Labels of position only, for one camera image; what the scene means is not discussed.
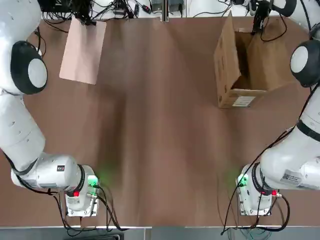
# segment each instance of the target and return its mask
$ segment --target white label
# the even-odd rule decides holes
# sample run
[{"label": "white label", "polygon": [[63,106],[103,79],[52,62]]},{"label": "white label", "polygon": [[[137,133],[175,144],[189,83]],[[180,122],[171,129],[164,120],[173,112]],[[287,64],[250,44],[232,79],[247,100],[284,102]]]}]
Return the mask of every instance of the white label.
[{"label": "white label", "polygon": [[235,100],[233,107],[248,107],[248,105],[255,99],[255,96],[240,96]]},{"label": "white label", "polygon": [[294,185],[294,186],[299,185],[301,181],[302,181],[302,174],[299,172],[291,171],[289,169],[286,169],[284,171],[284,175],[280,179],[280,182]]},{"label": "white label", "polygon": [[75,199],[75,198],[68,198],[68,199],[67,199],[67,203],[68,203],[68,204],[71,204],[71,205],[79,204],[79,203],[80,203],[80,200],[79,200],[79,199]]}]

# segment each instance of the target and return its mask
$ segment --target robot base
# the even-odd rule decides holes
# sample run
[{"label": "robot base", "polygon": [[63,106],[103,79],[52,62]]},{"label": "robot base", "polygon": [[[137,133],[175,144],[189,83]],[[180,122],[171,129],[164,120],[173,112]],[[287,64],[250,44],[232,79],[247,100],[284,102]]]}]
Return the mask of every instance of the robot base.
[{"label": "robot base", "polygon": [[241,174],[238,176],[238,178],[235,181],[235,183],[238,185],[239,181],[244,176],[240,186],[237,188],[237,197],[238,197],[240,214],[242,216],[256,216],[257,214],[259,216],[265,216],[271,207],[272,196],[262,195],[260,206],[259,206],[261,193],[256,190],[253,184],[252,168],[244,175],[248,167],[249,165],[246,165],[242,169]]},{"label": "robot base", "polygon": [[98,214],[98,189],[91,187],[92,185],[98,185],[98,178],[91,167],[87,165],[82,167],[85,172],[85,180],[79,196],[69,197],[65,195],[69,217],[94,217]]}]

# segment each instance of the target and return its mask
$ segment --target box flap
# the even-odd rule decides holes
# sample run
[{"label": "box flap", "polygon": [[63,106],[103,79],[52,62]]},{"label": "box flap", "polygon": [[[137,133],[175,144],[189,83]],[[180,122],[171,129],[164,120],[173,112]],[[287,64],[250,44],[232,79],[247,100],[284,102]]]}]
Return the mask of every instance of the box flap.
[{"label": "box flap", "polygon": [[231,12],[225,20],[213,58],[217,91],[221,99],[241,75]]},{"label": "box flap", "polygon": [[[278,19],[270,20],[263,32],[263,39],[279,36],[283,32],[282,28]],[[272,91],[294,82],[288,64],[291,55],[282,37],[263,42],[260,34],[256,34],[247,49],[247,56],[252,89]]]}]

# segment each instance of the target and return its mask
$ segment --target brown table surface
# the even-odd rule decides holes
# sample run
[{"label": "brown table surface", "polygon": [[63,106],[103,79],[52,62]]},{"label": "brown table surface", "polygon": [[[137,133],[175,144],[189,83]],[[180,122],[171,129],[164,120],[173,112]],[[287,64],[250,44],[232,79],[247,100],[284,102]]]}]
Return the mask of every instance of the brown table surface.
[{"label": "brown table surface", "polygon": [[[26,105],[46,137],[47,153],[74,156],[111,188],[120,225],[222,226],[241,167],[295,124],[308,94],[298,84],[252,108],[217,107],[213,52],[223,22],[110,20],[96,85],[59,78],[67,34],[41,24],[49,81],[43,92],[25,96]],[[307,35],[287,24],[283,38],[291,53]],[[234,25],[250,29],[252,18],[235,17]],[[55,201],[15,186],[1,158],[0,226],[62,226]],[[291,206],[289,225],[320,226],[320,192],[283,194]],[[236,199],[232,206],[230,226],[236,225]],[[260,223],[280,225],[278,212]],[[238,224],[252,222],[240,217]],[[83,224],[106,224],[102,204]]]}]

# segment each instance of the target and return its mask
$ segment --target gray floor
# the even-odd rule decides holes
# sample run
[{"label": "gray floor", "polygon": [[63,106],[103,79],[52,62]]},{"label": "gray floor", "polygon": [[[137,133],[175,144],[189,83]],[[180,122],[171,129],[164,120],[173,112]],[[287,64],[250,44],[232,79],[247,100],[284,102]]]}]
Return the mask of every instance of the gray floor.
[{"label": "gray floor", "polygon": [[[227,240],[228,234],[220,235],[221,228],[183,228],[183,227],[155,227],[147,231],[144,229],[128,230],[124,232],[125,240]],[[105,231],[82,233],[74,239],[103,235]],[[265,235],[252,232],[248,240],[262,240]],[[287,227],[282,232],[273,233],[270,240],[316,240],[319,239],[319,227]],[[245,240],[243,234],[237,230],[230,233],[232,240]],[[30,229],[0,229],[0,240],[65,240],[70,239],[63,228],[30,228]]]}]

